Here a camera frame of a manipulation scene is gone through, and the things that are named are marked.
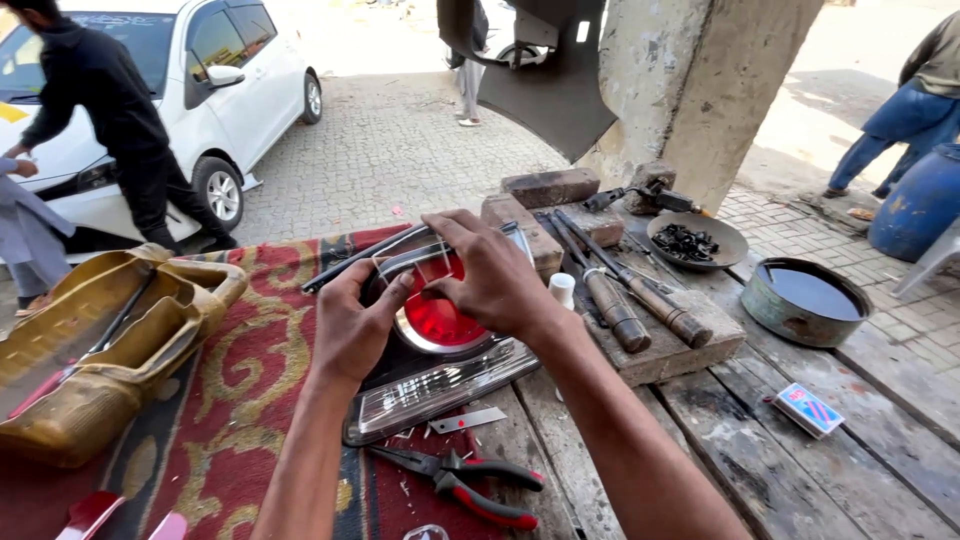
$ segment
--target hand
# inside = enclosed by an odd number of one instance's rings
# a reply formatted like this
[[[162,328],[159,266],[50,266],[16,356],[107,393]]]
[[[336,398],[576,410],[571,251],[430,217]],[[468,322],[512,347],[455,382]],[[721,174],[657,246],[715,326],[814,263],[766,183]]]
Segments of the hand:
[[[360,287],[374,268],[372,258],[358,260],[320,289],[313,354],[313,369],[320,377],[359,385],[387,346],[394,317],[410,296],[414,278],[401,274],[373,306],[364,308]]]
[[[36,164],[32,161],[17,160],[13,174],[22,176],[23,178],[30,178],[36,174]]]
[[[33,150],[34,150],[33,148],[27,148],[26,146],[24,146],[24,145],[21,144],[21,143],[16,143],[16,144],[14,144],[13,147],[12,147],[10,150],[8,150],[7,153],[4,154],[3,156],[4,156],[4,158],[11,158],[11,159],[16,158],[17,156],[19,156],[19,155],[21,155],[21,154],[26,154],[27,156],[30,156],[30,155],[31,155],[31,152],[33,152]]]
[[[428,297],[447,298],[485,329],[528,344],[569,313],[543,286],[530,259],[501,231],[464,209],[422,218],[457,252],[465,270],[463,281],[429,283],[423,289]]]

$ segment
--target pliers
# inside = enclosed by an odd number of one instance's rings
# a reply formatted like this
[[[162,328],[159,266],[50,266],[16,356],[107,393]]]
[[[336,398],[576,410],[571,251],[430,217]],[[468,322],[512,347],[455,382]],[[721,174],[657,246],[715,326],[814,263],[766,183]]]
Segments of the pliers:
[[[463,459],[455,451],[440,459],[433,455],[421,454],[409,450],[387,448],[385,446],[367,446],[374,455],[389,459],[393,463],[433,479],[437,494],[449,494],[466,506],[474,514],[502,525],[520,530],[537,528],[537,518],[526,510],[495,503],[481,497],[464,484],[462,477],[495,477],[529,489],[543,491],[543,476],[524,469],[509,461],[494,459]]]

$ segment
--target white plastic cap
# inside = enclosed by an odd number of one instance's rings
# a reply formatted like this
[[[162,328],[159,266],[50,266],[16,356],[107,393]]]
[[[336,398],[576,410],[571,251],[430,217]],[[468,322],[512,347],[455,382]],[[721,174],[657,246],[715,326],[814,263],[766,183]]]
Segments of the white plastic cap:
[[[573,309],[573,285],[576,281],[569,274],[559,273],[550,277],[550,294],[567,309]]]

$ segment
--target concrete pillar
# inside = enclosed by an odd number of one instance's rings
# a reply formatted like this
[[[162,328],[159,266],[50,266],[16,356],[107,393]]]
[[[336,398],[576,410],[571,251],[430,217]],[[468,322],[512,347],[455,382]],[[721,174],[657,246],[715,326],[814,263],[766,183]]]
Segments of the concrete pillar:
[[[664,158],[716,211],[823,0],[610,0],[600,85],[619,120],[578,163],[602,188]]]

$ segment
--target person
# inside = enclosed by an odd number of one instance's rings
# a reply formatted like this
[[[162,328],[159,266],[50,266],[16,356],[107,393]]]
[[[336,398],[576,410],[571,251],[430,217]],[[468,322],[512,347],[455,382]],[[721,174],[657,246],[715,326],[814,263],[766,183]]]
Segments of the person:
[[[20,23],[43,40],[40,66],[46,85],[34,122],[6,154],[16,158],[59,135],[73,109],[90,115],[97,142],[116,160],[117,183],[148,242],[180,255],[166,224],[167,200],[214,237],[206,251],[237,247],[216,214],[184,178],[151,91],[127,48],[60,13],[56,0],[3,0]]]
[[[485,328],[525,343],[556,382],[627,538],[747,540],[751,536],[696,465],[594,345],[583,319],[550,295],[503,233],[460,209],[422,217],[460,255],[466,278],[430,283]],[[317,302],[310,372],[252,540],[331,538],[340,438],[350,400],[383,353],[413,284],[401,275],[371,307],[358,302],[374,268],[358,261]]]
[[[910,146],[872,194],[886,199],[900,177],[934,146],[960,135],[960,12],[924,38],[900,72],[900,87],[863,126],[863,136],[840,159],[827,190],[844,197],[856,175],[897,142]]]
[[[473,50],[486,53],[487,32],[490,30],[490,21],[487,12],[483,9],[480,0],[473,0]],[[460,85],[460,95],[464,105],[456,114],[460,125],[473,128],[480,125],[480,113],[477,111],[477,92],[480,90],[480,78],[483,77],[483,65],[464,59],[463,65],[457,70],[457,83]]]
[[[8,174],[30,178],[32,161],[0,158],[0,258],[17,291],[17,317],[34,314],[50,289],[70,273],[63,244],[54,231],[73,236],[76,227]]]

